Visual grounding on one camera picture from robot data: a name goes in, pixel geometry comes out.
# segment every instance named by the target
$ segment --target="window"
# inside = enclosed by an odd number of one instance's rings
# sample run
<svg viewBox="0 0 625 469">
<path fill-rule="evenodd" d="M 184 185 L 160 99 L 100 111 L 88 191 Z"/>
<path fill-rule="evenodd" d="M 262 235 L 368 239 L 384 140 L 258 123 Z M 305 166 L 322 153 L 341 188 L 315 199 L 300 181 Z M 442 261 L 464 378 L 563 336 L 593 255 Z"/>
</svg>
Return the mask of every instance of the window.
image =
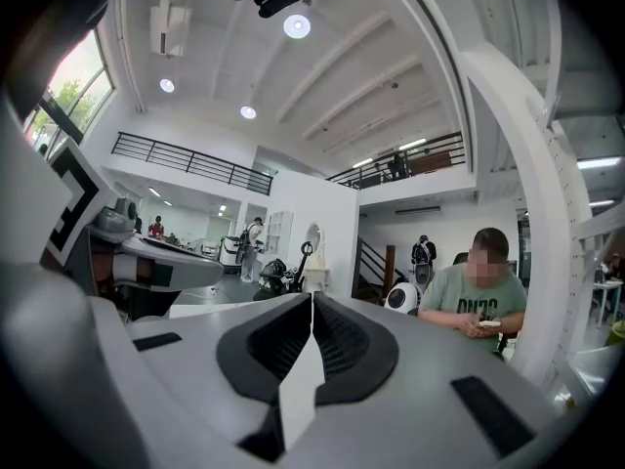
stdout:
<svg viewBox="0 0 625 469">
<path fill-rule="evenodd" d="M 44 144 L 56 148 L 66 137 L 80 144 L 112 90 L 98 38 L 90 31 L 59 64 L 39 106 L 24 122 L 24 136 L 35 149 Z"/>
</svg>

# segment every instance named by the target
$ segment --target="balcony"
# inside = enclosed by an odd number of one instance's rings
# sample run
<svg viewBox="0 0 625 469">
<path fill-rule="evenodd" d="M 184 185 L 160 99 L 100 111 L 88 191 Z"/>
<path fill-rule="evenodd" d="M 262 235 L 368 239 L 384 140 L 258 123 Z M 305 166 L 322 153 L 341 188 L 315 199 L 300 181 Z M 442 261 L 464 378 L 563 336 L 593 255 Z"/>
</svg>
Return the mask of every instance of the balcony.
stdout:
<svg viewBox="0 0 625 469">
<path fill-rule="evenodd" d="M 454 132 L 430 139 L 418 147 L 390 152 L 327 180 L 365 190 L 466 163 L 462 134 Z"/>
<path fill-rule="evenodd" d="M 269 196 L 273 178 L 192 149 L 119 132 L 111 152 Z"/>
</svg>

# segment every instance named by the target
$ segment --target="recessed light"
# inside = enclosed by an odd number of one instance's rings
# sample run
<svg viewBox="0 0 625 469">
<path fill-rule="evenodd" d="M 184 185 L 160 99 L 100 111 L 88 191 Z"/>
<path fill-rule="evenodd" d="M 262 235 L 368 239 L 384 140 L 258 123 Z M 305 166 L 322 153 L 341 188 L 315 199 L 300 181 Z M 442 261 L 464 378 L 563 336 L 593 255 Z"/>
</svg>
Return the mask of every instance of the recessed light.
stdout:
<svg viewBox="0 0 625 469">
<path fill-rule="evenodd" d="M 616 165 L 619 161 L 621 161 L 620 156 L 615 156 L 611 158 L 594 158 L 590 160 L 580 160 L 577 162 L 577 167 L 580 170 L 584 170 L 587 168 L 600 168 L 600 167 L 612 167 Z"/>
<path fill-rule="evenodd" d="M 605 207 L 607 205 L 611 205 L 612 203 L 614 203 L 613 199 L 605 199 L 603 201 L 593 201 L 590 206 L 591 207 Z"/>
<path fill-rule="evenodd" d="M 172 92 L 174 92 L 174 89 L 176 87 L 174 86 L 174 82 L 173 81 L 168 80 L 167 78 L 163 78 L 160 81 L 160 88 L 163 89 L 168 94 L 171 94 Z"/>
<path fill-rule="evenodd" d="M 362 160 L 359 163 L 357 163 L 356 165 L 353 165 L 352 168 L 361 167 L 362 165 L 366 165 L 367 163 L 371 163 L 372 161 L 373 161 L 373 158 L 367 158 L 366 160 Z"/>
<path fill-rule="evenodd" d="M 407 145 L 400 146 L 399 150 L 404 151 L 405 149 L 414 148 L 415 146 L 422 145 L 423 143 L 426 143 L 427 141 L 428 141 L 427 139 L 419 139 L 419 141 L 415 141 L 414 143 L 408 143 Z"/>
<path fill-rule="evenodd" d="M 291 38 L 299 40 L 311 32 L 311 22 L 304 16 L 294 14 L 284 20 L 284 32 Z"/>
<path fill-rule="evenodd" d="M 250 106 L 244 106 L 241 108 L 241 115 L 248 120 L 256 118 L 256 110 Z"/>
</svg>

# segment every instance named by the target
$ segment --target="tree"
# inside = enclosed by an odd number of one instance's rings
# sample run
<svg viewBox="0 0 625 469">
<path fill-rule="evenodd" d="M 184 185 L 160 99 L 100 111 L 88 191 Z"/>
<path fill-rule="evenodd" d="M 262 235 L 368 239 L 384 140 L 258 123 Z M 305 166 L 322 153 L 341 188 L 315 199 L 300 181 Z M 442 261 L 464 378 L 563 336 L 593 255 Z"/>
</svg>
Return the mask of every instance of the tree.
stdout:
<svg viewBox="0 0 625 469">
<path fill-rule="evenodd" d="M 63 84 L 61 91 L 56 95 L 53 91 L 50 91 L 50 95 L 54 98 L 57 104 L 62 108 L 64 112 L 69 110 L 69 107 L 78 97 L 80 93 L 80 80 L 67 81 Z M 96 100 L 89 94 L 85 94 L 78 104 L 74 107 L 69 118 L 73 121 L 78 128 L 82 128 L 84 123 L 89 118 L 91 111 L 94 107 Z M 55 123 L 48 113 L 43 109 L 39 109 L 37 116 L 35 116 L 32 122 L 34 128 L 34 134 L 37 134 L 43 130 L 44 125 Z"/>
</svg>

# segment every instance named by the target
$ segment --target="green t-shirt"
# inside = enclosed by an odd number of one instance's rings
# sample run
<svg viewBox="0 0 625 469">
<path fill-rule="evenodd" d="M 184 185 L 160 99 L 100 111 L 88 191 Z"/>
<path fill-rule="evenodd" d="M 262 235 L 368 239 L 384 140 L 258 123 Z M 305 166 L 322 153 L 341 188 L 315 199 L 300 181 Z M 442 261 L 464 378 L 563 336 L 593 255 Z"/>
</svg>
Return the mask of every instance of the green t-shirt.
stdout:
<svg viewBox="0 0 625 469">
<path fill-rule="evenodd" d="M 510 272 L 494 288 L 477 288 L 465 277 L 465 265 L 457 264 L 437 272 L 426 289 L 419 309 L 433 309 L 446 313 L 475 313 L 481 317 L 501 318 L 510 313 L 525 311 L 527 298 L 521 281 Z M 467 339 L 492 351 L 498 336 Z"/>
</svg>

